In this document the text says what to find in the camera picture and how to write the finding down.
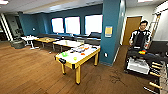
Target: paper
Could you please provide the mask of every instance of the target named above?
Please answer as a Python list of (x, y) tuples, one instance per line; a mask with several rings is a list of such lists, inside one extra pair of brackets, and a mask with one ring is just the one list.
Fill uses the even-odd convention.
[(113, 31), (113, 27), (112, 26), (106, 26), (105, 37), (111, 37), (112, 31)]

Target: teal wall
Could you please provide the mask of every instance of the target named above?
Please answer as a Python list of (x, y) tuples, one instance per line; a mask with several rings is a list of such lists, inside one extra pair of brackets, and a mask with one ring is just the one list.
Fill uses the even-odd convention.
[(88, 6), (88, 7), (60, 11), (60, 12), (53, 12), (53, 13), (48, 14), (48, 18), (49, 18), (49, 21), (51, 21), (52, 18), (58, 18), (58, 17), (60, 18), (61, 17), (65, 20), (66, 17), (79, 16), (80, 17), (80, 33), (85, 34), (85, 16), (86, 15), (102, 14), (102, 8), (103, 8), (103, 5), (99, 4), (99, 5), (94, 5), (94, 6)]
[(53, 34), (52, 30), (52, 18), (63, 18), (66, 17), (80, 17), (80, 33), (85, 34), (85, 16), (86, 15), (99, 15), (102, 14), (103, 5), (93, 5), (87, 7), (81, 7), (76, 9), (69, 9), (53, 13), (38, 13), (38, 14), (23, 14), (19, 12), (19, 19), (25, 35), (38, 35), (39, 33), (43, 34)]
[[(103, 26), (101, 34), (101, 63), (112, 65), (117, 49), (120, 46), (122, 24), (125, 16), (125, 0), (103, 0), (103, 4), (64, 10), (53, 13), (38, 13), (34, 15), (19, 13), (19, 19), (25, 35), (38, 35), (39, 33), (53, 34), (52, 18), (80, 17), (81, 34), (85, 34), (85, 16), (103, 14)], [(105, 27), (112, 26), (112, 37), (105, 37)]]
[[(125, 4), (121, 7), (121, 1), (124, 0), (103, 0), (103, 29), (101, 34), (101, 51), (100, 62), (107, 65), (112, 65), (117, 49), (119, 47), (120, 35), (122, 32), (122, 24), (125, 14)], [(105, 37), (106, 26), (112, 26), (112, 37)]]
[(37, 23), (39, 26), (39, 33), (43, 34), (51, 34), (51, 29), (49, 27), (50, 21), (48, 20), (48, 14), (46, 13), (39, 13), (36, 14), (37, 16)]
[(37, 16), (31, 14), (23, 14), (19, 12), (19, 19), (22, 25), (22, 29), (24, 31), (24, 35), (34, 35), (37, 36), (39, 34), (39, 26), (37, 23)]

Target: white ceiling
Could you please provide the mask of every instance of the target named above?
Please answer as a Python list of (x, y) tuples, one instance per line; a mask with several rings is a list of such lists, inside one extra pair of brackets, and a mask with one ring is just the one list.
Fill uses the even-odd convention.
[[(90, 6), (103, 3), (103, 0), (8, 0), (7, 5), (0, 5), (0, 13), (17, 13), (22, 11), (26, 14), (39, 12), (55, 12), (78, 7)], [(153, 0), (153, 2), (137, 3), (138, 0), (126, 0), (126, 7), (159, 5), (166, 0)]]

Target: person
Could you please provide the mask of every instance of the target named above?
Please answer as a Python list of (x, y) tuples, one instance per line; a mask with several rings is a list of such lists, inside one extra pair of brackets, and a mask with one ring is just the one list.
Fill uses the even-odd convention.
[(132, 32), (129, 44), (134, 47), (141, 47), (147, 49), (151, 33), (149, 30), (146, 30), (148, 22), (146, 20), (140, 23), (139, 29)]

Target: white tabletop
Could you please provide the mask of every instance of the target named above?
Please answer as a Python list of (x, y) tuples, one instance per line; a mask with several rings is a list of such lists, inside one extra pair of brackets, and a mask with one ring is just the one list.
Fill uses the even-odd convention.
[(62, 54), (58, 54), (57, 56), (59, 58), (62, 58), (62, 59), (65, 59), (66, 61), (68, 62), (71, 62), (71, 63), (77, 63), (78, 61), (82, 60), (83, 58), (87, 57), (88, 55), (90, 55), (91, 53), (95, 52), (96, 50), (98, 50), (100, 48), (100, 46), (94, 46), (96, 48), (92, 48), (92, 45), (89, 45), (89, 44), (85, 44), (85, 45), (82, 45), (84, 48), (88, 48), (87, 50), (85, 50), (84, 53), (85, 55), (81, 55), (81, 53), (78, 53), (78, 52), (74, 52), (74, 53), (70, 53), (72, 50), (68, 50), (66, 51), (66, 53), (68, 54), (68, 56), (66, 57), (63, 57)]
[(26, 36), (26, 37), (21, 37), (21, 38), (24, 39), (25, 41), (39, 39), (39, 38), (34, 37), (34, 36)]
[(60, 40), (53, 42), (53, 44), (63, 45), (67, 47), (78, 47), (81, 45), (81, 42), (71, 41), (71, 40)]

